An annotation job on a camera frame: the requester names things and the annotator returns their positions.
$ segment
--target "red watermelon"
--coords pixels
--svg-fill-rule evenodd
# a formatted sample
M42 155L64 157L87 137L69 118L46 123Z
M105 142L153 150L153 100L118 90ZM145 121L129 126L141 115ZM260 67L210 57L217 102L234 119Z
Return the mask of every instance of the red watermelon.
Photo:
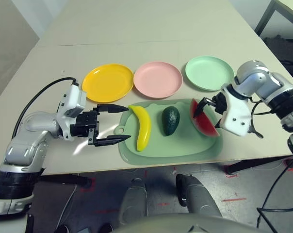
M195 99L192 99L191 106L190 106L190 117L193 125L195 128L203 133L206 136L209 137L218 137L220 136L219 132L216 130L216 128L213 126L209 118L206 116L204 112L201 112L198 116L195 118L194 112L197 108L197 101Z

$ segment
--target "pink plate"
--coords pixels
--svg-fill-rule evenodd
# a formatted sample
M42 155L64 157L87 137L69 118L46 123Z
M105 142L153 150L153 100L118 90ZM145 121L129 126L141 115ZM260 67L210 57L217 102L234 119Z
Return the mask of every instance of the pink plate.
M133 77L133 83L138 91L158 99L175 94L182 82L180 71L166 62L146 63L136 70Z

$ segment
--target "avocado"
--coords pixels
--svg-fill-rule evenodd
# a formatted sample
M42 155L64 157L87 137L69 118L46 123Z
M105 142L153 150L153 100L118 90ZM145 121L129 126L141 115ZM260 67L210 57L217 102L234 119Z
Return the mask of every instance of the avocado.
M169 106L162 112L162 123L164 133L169 136L172 135L180 121L180 113L176 107Z

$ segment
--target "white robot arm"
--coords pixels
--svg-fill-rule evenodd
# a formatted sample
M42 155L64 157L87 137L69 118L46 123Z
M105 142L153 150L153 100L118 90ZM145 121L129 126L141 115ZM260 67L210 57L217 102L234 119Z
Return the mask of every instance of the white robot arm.
M253 112L247 104L254 93L260 98L259 102L271 109L270 113L279 117L282 128L293 133L293 85L282 75L271 73L262 62L255 60L242 64L232 83L223 85L220 93L212 100L204 98L197 105L193 117L198 116L205 105L211 105L223 115L216 127L238 136L255 133L262 137L254 129ZM288 146L293 153L293 134L288 139Z
M0 166L0 222L5 222L0 224L0 232L11 232L8 229L15 227L14 232L18 233L19 227L23 229L31 223L33 217L26 213L31 208L34 185L44 171L43 161L51 139L73 141L75 136L87 137L89 145L106 146L130 137L110 135L97 139L99 113L123 112L128 108L98 104L92 111L81 113L85 104L86 93L79 90L74 80L63 95L57 113L36 112L23 118L17 125Z

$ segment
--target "toy banana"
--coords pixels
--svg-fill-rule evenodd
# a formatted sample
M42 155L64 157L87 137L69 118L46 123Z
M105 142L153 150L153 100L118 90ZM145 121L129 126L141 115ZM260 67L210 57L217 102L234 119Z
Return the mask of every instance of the toy banana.
M129 105L130 109L136 114L139 119L139 134L137 138L137 151L143 151L147 146L151 135L151 118L144 107Z

